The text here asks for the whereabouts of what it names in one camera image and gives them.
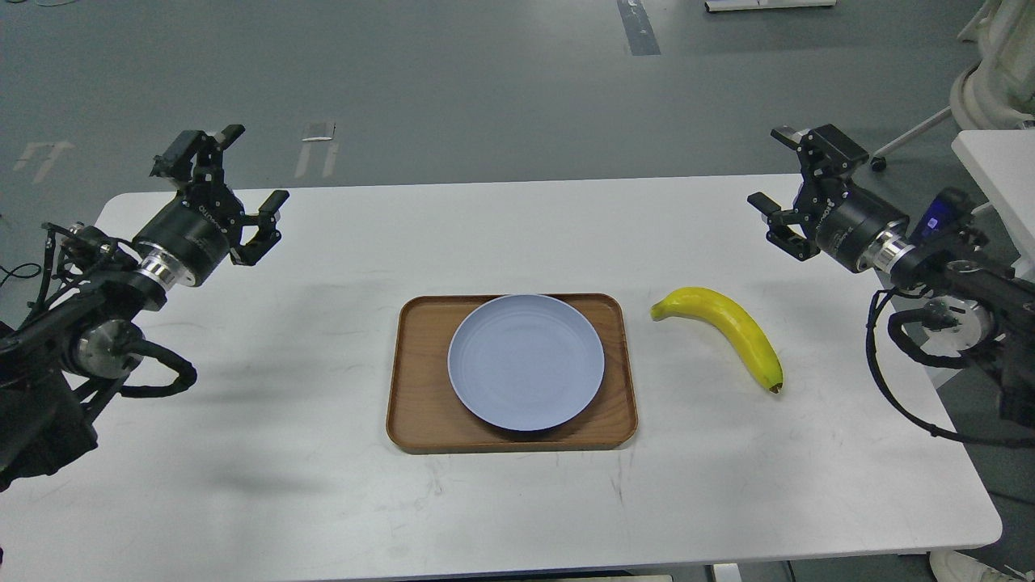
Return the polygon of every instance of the tray rim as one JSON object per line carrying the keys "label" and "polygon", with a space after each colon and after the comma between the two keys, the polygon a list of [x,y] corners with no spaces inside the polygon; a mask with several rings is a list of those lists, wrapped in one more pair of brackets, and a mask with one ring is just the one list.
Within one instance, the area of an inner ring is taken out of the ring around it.
{"label": "tray rim", "polygon": [[618,448],[625,442],[627,442],[637,431],[640,429],[640,412],[637,407],[635,401],[635,388],[632,384],[632,369],[629,361],[629,350],[628,342],[625,336],[625,314],[622,311],[622,305],[619,304],[618,300],[607,293],[537,293],[540,295],[546,295],[549,297],[554,297],[555,299],[560,299],[564,301],[566,298],[597,298],[608,304],[609,308],[616,310],[618,315],[618,321],[620,324],[619,332],[621,339],[622,355],[625,359],[624,367],[624,379],[625,379],[625,391],[626,400],[628,401],[629,410],[631,411],[631,421],[629,424],[629,429],[627,432],[623,433],[621,437],[611,444],[610,442],[603,446],[590,446],[583,445],[573,448],[553,448],[554,446],[560,444],[558,440],[523,440],[523,441],[511,441],[507,443],[472,443],[465,444],[464,446],[467,450],[444,450],[441,446],[432,446],[420,443],[407,442],[405,438],[400,437],[392,431],[392,419],[395,417],[396,413],[396,400],[394,398],[395,394],[395,382],[398,375],[400,367],[400,349],[402,348],[402,342],[400,341],[403,337],[403,326],[406,321],[407,315],[413,311],[418,304],[436,301],[436,300],[449,300],[449,299],[466,299],[478,301],[477,304],[482,304],[492,299],[503,297],[505,295],[513,295],[515,293],[492,293],[492,294],[454,294],[454,295],[418,295],[409,299],[403,304],[400,310],[398,324],[395,329],[395,349],[392,354],[392,374],[388,386],[388,407],[385,414],[385,432],[388,434],[388,438],[395,443],[403,452],[410,455],[468,455],[473,453],[535,453],[535,452],[553,452],[560,453],[564,450],[612,450]]}

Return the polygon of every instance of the plate rim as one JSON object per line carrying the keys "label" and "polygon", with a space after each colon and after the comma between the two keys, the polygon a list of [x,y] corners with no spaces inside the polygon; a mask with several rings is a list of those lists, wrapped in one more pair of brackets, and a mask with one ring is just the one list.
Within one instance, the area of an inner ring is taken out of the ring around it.
{"label": "plate rim", "polygon": [[[563,419],[563,420],[561,420],[559,423],[552,424],[552,425],[550,425],[548,427],[515,428],[513,426],[503,426],[503,425],[494,423],[493,420],[490,420],[490,419],[485,418],[484,416],[482,416],[481,414],[479,414],[466,400],[464,400],[464,397],[456,389],[456,383],[453,381],[453,373],[452,373],[452,367],[453,367],[453,361],[452,361],[453,346],[455,345],[455,342],[456,342],[456,336],[460,333],[461,329],[463,329],[464,325],[467,324],[470,319],[472,319],[473,317],[476,317],[475,314],[477,314],[480,310],[482,310],[486,305],[489,305],[491,303],[496,303],[496,302],[499,302],[499,301],[503,301],[503,300],[508,300],[508,299],[509,300],[513,300],[514,298],[519,298],[519,297],[536,297],[537,299],[538,298],[545,298],[545,299],[550,299],[551,301],[555,301],[557,303],[560,303],[560,304],[564,305],[565,308],[567,308],[568,310],[571,310],[571,312],[573,312],[575,315],[578,315],[579,318],[581,318],[582,321],[584,321],[589,326],[589,328],[593,331],[593,338],[596,340],[596,344],[595,345],[598,346],[599,350],[600,350],[599,351],[599,353],[600,353],[600,379],[599,379],[598,382],[596,382],[596,387],[594,388],[592,396],[590,396],[589,399],[586,401],[586,404],[584,404],[581,408],[579,408],[579,410],[576,410],[573,414],[571,414],[570,416],[568,416],[567,418],[565,418],[565,419]],[[473,311],[471,311],[471,313],[469,313],[467,316],[465,316],[464,320],[461,321],[460,324],[456,326],[456,329],[453,331],[452,337],[449,339],[449,349],[446,352],[446,369],[447,369],[447,376],[449,378],[449,384],[450,384],[450,387],[452,388],[452,392],[461,401],[461,403],[464,405],[464,407],[468,411],[470,411],[472,414],[474,414],[476,417],[480,418],[481,420],[483,420],[485,423],[489,423],[490,425],[492,425],[494,427],[497,427],[497,428],[500,428],[500,429],[504,429],[504,430],[508,430],[508,431],[516,431],[516,432],[523,432],[523,433],[531,433],[531,432],[550,430],[550,429],[559,427],[559,426],[567,423],[568,420],[571,420],[572,418],[574,418],[579,414],[582,414],[582,412],[585,411],[589,407],[589,405],[593,402],[593,400],[596,398],[596,396],[600,392],[600,386],[603,383],[603,378],[604,378],[604,374],[605,374],[605,367],[607,367],[607,354],[603,351],[603,341],[600,339],[600,332],[596,330],[596,327],[593,325],[593,322],[590,321],[589,318],[586,317],[586,315],[583,314],[581,311],[579,311],[574,305],[571,305],[571,304],[569,304],[568,302],[566,302],[566,301],[564,301],[562,299],[559,299],[559,298],[554,297],[552,295],[546,295],[544,293],[510,293],[510,294],[505,294],[505,295],[500,295],[498,297],[494,297],[494,298],[492,298],[492,299],[490,299],[490,300],[481,303],[480,305],[478,305],[477,308],[475,308]]]}

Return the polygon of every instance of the banana tip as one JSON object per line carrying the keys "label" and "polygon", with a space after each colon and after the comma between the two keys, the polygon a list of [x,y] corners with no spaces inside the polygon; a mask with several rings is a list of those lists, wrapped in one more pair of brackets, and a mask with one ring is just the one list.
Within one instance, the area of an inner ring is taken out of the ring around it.
{"label": "banana tip", "polygon": [[664,309],[661,308],[660,303],[650,309],[650,318],[653,319],[654,321],[661,321],[668,316],[669,314],[664,313]]}

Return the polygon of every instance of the gray floor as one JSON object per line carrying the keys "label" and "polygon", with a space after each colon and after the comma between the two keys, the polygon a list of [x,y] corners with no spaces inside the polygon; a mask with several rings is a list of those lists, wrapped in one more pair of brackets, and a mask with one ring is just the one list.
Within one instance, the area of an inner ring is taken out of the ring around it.
{"label": "gray floor", "polygon": [[[768,137],[780,124],[834,123],[873,151],[947,105],[976,59],[955,34],[981,2],[708,14],[700,0],[646,0],[658,56],[630,54],[612,0],[39,3],[0,4],[8,268],[39,259],[43,221],[89,223],[119,193],[169,190],[148,177],[151,157],[185,128],[247,127],[227,154],[240,188],[794,172],[792,152]],[[298,172],[304,126],[328,120],[332,170],[322,144]],[[955,130],[943,124],[858,181],[914,216],[943,186],[980,196],[949,148]],[[14,171],[29,144],[61,142],[73,148],[42,146]],[[1002,237],[995,251],[1013,253]],[[8,282],[0,320],[19,322],[35,285]],[[977,375],[942,395],[958,427],[1000,429],[995,389]],[[1035,499],[1030,453],[970,450],[990,489]],[[1003,539],[970,553],[1035,568],[1035,510],[996,503]],[[700,568],[673,572],[704,580]],[[933,579],[915,556],[799,561],[795,572]],[[789,579],[782,563],[743,573]]]}

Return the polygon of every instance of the white shoe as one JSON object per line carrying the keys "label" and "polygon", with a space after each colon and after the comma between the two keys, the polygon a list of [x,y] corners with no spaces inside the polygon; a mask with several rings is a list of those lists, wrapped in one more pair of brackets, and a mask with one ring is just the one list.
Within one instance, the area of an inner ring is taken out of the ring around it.
{"label": "white shoe", "polygon": [[959,552],[931,552],[930,571],[938,582],[1033,582],[1035,574],[1009,576]]}

